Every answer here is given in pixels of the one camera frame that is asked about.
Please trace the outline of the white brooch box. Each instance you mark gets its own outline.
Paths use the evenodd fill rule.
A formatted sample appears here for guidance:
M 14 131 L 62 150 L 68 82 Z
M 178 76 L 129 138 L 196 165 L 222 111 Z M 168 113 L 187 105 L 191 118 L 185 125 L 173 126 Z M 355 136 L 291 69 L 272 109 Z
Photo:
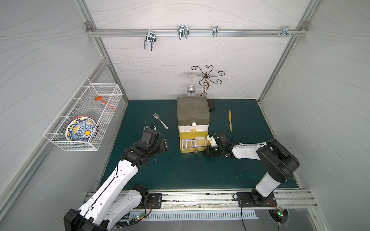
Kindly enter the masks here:
M 181 141 L 181 149 L 192 149 L 196 147 L 196 140 L 192 139 L 183 139 Z
M 205 147 L 206 144 L 206 138 L 205 137 L 196 137 L 196 147 Z

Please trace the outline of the three-tier drawer organizer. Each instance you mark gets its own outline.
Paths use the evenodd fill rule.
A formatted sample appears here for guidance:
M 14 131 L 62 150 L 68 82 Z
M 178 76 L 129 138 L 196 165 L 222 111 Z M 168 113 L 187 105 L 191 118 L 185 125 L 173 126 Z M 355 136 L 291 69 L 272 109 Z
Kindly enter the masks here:
M 205 96 L 184 96 L 177 98 L 177 121 L 180 139 L 180 152 L 200 153 L 205 147 L 195 147 L 192 149 L 181 149 L 183 139 L 195 140 L 196 137 L 207 137 L 210 125 L 210 111 L 208 101 Z

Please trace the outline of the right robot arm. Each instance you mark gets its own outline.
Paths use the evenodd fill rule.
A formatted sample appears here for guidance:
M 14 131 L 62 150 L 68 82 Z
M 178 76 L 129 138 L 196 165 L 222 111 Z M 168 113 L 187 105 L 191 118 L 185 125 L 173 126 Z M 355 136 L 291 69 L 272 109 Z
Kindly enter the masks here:
M 232 143 L 224 133 L 218 132 L 212 137 L 207 136 L 207 141 L 210 144 L 203 153 L 208 157 L 261 161 L 267 172 L 253 188 L 253 200 L 268 198 L 300 166 L 298 159 L 276 139 L 256 144 Z

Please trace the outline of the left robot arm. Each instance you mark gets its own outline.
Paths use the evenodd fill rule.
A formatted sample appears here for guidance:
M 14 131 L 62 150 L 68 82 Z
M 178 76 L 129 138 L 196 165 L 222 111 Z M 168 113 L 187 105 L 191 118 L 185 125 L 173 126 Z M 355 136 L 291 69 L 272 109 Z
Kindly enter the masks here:
M 102 186 L 79 209 L 70 209 L 64 216 L 67 231 L 109 231 L 114 227 L 139 223 L 146 214 L 127 222 L 121 219 L 135 208 L 145 209 L 149 190 L 135 185 L 120 200 L 118 195 L 151 157 L 169 150 L 168 141 L 154 129 L 145 129 L 142 138 L 125 149 L 121 158 Z

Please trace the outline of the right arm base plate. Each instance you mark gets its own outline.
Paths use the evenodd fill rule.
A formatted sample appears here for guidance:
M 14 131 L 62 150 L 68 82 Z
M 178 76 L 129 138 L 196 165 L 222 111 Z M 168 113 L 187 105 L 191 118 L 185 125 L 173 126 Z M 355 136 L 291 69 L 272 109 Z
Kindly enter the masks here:
M 233 198 L 237 200 L 240 208 L 275 208 L 278 205 L 273 193 L 263 197 L 257 191 L 237 192 L 233 195 Z

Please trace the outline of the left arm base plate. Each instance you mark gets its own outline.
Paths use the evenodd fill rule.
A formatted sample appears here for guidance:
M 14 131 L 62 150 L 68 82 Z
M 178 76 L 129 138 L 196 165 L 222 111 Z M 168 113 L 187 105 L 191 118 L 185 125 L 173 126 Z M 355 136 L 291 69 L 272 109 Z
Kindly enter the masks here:
M 147 193 L 142 197 L 139 208 L 160 209 L 162 207 L 161 193 Z

